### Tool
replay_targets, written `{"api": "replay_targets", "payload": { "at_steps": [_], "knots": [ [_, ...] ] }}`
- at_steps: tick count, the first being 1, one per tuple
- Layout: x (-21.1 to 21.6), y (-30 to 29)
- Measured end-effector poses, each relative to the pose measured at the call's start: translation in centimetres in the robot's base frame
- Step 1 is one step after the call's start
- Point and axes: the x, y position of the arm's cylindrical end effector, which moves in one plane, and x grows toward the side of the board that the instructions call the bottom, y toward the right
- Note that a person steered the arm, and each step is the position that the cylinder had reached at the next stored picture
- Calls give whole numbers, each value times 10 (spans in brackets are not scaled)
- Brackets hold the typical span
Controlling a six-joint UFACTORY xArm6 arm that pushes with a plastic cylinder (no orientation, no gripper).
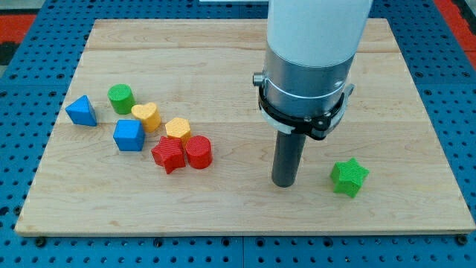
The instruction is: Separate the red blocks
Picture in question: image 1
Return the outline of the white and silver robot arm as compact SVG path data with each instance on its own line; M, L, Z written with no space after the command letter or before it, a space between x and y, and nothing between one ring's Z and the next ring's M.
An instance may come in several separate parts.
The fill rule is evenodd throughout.
M262 106L272 117L342 115L345 82L371 0L271 0Z

